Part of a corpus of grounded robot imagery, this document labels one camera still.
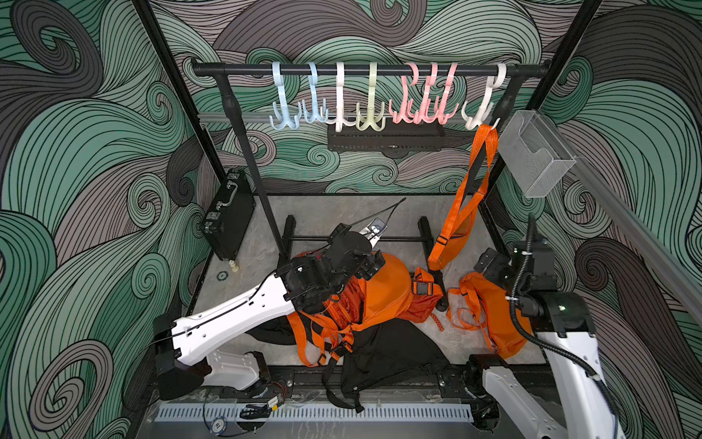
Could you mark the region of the red orange black backpack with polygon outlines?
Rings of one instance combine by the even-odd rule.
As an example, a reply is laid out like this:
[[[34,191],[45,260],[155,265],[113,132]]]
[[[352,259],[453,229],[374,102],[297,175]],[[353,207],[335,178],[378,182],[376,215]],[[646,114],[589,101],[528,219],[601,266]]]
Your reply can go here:
[[[306,367],[324,366],[347,337],[346,328],[361,321],[364,300],[360,281],[351,277],[341,293],[322,304],[320,312],[294,311],[254,327],[248,334],[260,342],[296,346]]]

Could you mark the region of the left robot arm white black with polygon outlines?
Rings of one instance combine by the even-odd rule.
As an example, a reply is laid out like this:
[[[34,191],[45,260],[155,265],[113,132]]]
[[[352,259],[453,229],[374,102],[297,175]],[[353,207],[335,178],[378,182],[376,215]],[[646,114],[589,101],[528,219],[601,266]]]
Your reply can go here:
[[[295,257],[256,287],[197,315],[153,322],[156,383],[163,401],[203,385],[248,391],[270,376],[260,353],[220,351],[239,335],[294,311],[320,311],[353,277],[370,279],[384,265],[374,247],[387,229],[376,218],[359,232],[339,224],[328,245]]]

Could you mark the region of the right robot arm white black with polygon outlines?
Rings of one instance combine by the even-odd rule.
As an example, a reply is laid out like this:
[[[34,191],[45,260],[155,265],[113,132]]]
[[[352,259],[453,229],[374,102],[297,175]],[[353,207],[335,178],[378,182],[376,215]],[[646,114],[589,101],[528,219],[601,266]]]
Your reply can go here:
[[[583,298],[557,289],[554,264],[550,246],[530,221],[501,285],[508,327],[547,355],[565,422],[556,421],[497,354],[472,356],[475,381],[526,438],[622,438],[592,313]]]

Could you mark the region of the orange fanny pack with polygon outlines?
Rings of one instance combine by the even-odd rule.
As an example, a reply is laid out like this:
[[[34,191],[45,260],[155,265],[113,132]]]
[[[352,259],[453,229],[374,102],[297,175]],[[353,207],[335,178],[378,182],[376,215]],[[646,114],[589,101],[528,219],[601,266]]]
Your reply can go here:
[[[487,194],[489,186],[489,176],[495,155],[499,148],[499,136],[497,130],[491,125],[481,124],[473,138],[473,145],[469,159],[469,168],[474,166],[480,168],[483,159],[479,158],[480,153],[485,153],[487,158],[487,171],[483,177],[480,187],[473,194],[471,199],[464,205],[464,196],[468,188],[473,183],[473,178],[467,174],[459,186],[451,210],[449,211],[442,231],[437,237],[431,254],[428,258],[428,266],[433,271],[444,269],[451,263],[466,245],[475,225],[478,206]]]

